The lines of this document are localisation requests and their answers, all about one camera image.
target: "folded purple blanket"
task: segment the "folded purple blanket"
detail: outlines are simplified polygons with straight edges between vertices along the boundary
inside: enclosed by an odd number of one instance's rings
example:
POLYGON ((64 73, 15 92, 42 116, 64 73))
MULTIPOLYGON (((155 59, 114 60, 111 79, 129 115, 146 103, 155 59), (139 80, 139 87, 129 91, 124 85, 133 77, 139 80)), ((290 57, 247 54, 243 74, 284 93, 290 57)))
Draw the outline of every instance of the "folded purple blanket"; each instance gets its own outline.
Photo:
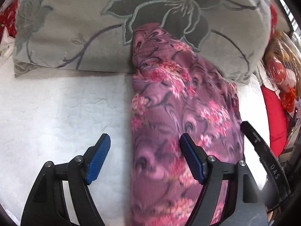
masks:
MULTIPOLYGON (((181 155, 179 137, 189 133, 221 161, 243 159, 236 86, 157 23, 135 30, 133 51, 131 225, 183 226, 202 186, 181 155)), ((223 181, 212 224, 226 192, 223 181)))

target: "white bed sheet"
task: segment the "white bed sheet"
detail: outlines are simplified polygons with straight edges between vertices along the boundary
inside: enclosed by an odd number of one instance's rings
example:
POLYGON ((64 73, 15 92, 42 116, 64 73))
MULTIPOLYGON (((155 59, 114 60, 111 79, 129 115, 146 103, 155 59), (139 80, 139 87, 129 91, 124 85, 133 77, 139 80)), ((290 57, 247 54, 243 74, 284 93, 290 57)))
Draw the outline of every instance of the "white bed sheet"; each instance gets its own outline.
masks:
MULTIPOLYGON (((21 220, 22 211, 46 161, 70 161, 102 133, 111 149, 90 186, 107 226, 123 226, 128 215, 131 131, 131 75, 63 69, 36 69, 14 78, 12 58, 0 62, 0 203, 21 220)), ((267 114, 254 76, 239 86, 240 113, 269 144, 267 114)), ((266 173, 245 139, 246 162, 262 187, 266 173)), ((69 192, 70 218, 77 222, 69 192)))

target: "silver screw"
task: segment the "silver screw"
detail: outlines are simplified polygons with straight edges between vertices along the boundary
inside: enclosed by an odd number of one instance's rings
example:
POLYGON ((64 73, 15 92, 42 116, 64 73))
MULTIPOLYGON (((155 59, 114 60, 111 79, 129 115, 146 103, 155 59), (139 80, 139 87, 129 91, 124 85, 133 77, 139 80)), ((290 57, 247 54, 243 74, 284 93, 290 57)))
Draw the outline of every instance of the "silver screw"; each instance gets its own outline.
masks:
POLYGON ((47 161, 45 164, 44 164, 44 166, 45 167, 51 167, 52 166, 52 161, 47 161))
POLYGON ((214 161, 216 161, 216 157, 214 155, 209 155, 208 161, 214 162, 214 161))
POLYGON ((246 162, 243 160, 239 161, 238 164, 240 164, 242 167, 246 166, 246 162))
POLYGON ((82 155, 78 155, 74 158, 75 161, 80 162, 83 160, 83 156, 82 155))

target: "ribbed blue surface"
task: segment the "ribbed blue surface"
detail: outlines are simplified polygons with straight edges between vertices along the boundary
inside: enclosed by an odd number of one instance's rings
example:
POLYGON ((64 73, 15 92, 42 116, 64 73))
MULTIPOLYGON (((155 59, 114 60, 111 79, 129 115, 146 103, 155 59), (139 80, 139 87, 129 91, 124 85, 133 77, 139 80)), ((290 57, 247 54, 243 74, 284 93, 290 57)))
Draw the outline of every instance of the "ribbed blue surface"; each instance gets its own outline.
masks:
POLYGON ((86 177, 86 182, 91 184, 94 180, 97 179, 99 172, 102 168, 104 160, 109 152, 111 147, 111 141, 109 135, 107 135, 101 145, 99 146, 98 150, 96 151, 94 157, 92 158, 90 164, 88 165, 88 174, 86 177))
POLYGON ((203 184, 205 181, 205 177, 203 175, 203 165, 184 135, 182 135, 180 138, 180 147, 193 178, 199 181, 199 183, 203 184))

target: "blue gripper pad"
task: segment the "blue gripper pad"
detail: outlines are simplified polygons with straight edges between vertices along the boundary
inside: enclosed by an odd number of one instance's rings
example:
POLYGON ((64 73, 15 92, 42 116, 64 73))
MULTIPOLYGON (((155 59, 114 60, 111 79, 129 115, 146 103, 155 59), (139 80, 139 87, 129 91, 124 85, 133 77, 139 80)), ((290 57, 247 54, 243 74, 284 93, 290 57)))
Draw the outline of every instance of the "blue gripper pad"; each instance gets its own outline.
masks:
POLYGON ((108 134, 102 134, 96 145, 90 147, 92 148, 92 150, 90 150, 89 152, 89 148, 84 154, 84 157, 88 156, 87 159, 85 157, 85 160, 88 161, 88 172, 85 178, 88 185, 90 185, 94 180, 97 179, 110 147, 110 136, 108 134))
POLYGON ((181 135, 180 148, 193 178, 199 181, 200 184, 204 184, 208 176, 206 152, 202 147, 195 145, 188 133, 181 135))

